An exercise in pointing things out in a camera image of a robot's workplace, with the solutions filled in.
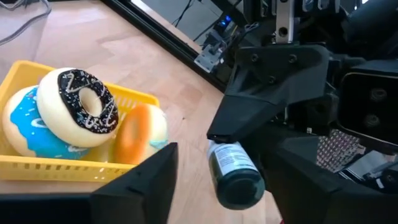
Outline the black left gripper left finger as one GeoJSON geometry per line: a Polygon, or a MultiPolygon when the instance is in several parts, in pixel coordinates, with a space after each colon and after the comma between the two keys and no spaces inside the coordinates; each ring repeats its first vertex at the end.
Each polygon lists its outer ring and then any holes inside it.
{"type": "Polygon", "coordinates": [[[92,193],[0,194],[0,224],[167,224],[177,169],[171,142],[92,193]]]}

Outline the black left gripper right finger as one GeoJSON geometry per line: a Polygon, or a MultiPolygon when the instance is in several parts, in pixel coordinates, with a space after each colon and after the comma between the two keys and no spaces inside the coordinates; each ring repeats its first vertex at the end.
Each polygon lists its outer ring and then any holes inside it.
{"type": "Polygon", "coordinates": [[[342,179],[280,146],[261,155],[284,224],[398,224],[398,194],[342,179]]]}

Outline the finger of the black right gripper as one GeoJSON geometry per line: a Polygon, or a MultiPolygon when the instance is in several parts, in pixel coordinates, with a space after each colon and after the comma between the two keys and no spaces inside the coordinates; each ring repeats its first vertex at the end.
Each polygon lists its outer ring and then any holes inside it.
{"type": "Polygon", "coordinates": [[[316,156],[317,136],[293,130],[279,124],[264,124],[250,136],[248,153],[250,156],[289,151],[298,156],[316,156]]]}
{"type": "Polygon", "coordinates": [[[329,56],[321,45],[239,49],[208,139],[240,141],[288,105],[323,96],[329,56]]]}

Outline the dark green bottle white label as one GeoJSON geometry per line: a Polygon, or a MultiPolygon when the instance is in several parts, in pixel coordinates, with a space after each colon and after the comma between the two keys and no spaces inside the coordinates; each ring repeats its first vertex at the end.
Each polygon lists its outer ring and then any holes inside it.
{"type": "Polygon", "coordinates": [[[260,201],[264,179],[239,142],[210,140],[206,155],[216,198],[224,208],[245,210],[260,201]]]}

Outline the chocolate iced donut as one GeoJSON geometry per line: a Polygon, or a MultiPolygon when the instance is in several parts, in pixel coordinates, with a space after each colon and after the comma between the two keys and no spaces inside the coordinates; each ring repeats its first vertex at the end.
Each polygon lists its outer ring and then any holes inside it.
{"type": "Polygon", "coordinates": [[[37,107],[51,132],[77,147],[99,146],[119,123],[118,106],[108,87],[77,68],[46,74],[38,85],[37,107]]]}

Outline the blue iced donut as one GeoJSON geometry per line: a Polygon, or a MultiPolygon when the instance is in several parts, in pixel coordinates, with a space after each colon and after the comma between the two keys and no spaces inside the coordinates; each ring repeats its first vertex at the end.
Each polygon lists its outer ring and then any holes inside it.
{"type": "Polygon", "coordinates": [[[2,113],[2,128],[22,156],[81,159],[90,151],[62,141],[49,130],[37,108],[36,86],[23,88],[9,98],[2,113]]]}

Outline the yellow plastic basket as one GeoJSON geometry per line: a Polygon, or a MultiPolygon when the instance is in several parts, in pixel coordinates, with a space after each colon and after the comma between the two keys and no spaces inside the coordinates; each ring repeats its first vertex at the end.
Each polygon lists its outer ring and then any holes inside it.
{"type": "Polygon", "coordinates": [[[62,180],[82,182],[109,182],[125,174],[136,165],[114,161],[114,143],[125,116],[138,104],[159,108],[156,97],[121,86],[104,83],[114,96],[119,112],[115,133],[106,142],[90,151],[81,159],[51,159],[20,155],[10,145],[2,128],[2,113],[9,98],[23,88],[36,86],[55,68],[20,60],[15,62],[0,85],[0,179],[6,180],[62,180]]]}

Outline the grey mounting bracket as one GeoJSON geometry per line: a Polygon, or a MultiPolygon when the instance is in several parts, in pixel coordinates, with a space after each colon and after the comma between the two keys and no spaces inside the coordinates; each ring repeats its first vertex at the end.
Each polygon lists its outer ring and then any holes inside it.
{"type": "Polygon", "coordinates": [[[223,63],[223,48],[220,43],[208,44],[196,57],[194,63],[206,73],[211,73],[219,64],[223,63]]]}

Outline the black table frame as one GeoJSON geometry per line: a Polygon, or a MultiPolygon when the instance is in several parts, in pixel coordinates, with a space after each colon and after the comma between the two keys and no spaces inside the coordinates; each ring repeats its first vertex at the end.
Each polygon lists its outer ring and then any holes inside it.
{"type": "Polygon", "coordinates": [[[227,81],[220,80],[215,68],[211,73],[206,73],[194,63],[196,57],[203,51],[194,40],[187,37],[177,27],[152,10],[141,0],[100,0],[111,8],[128,23],[139,29],[166,51],[191,68],[207,82],[224,92],[227,81]]]}

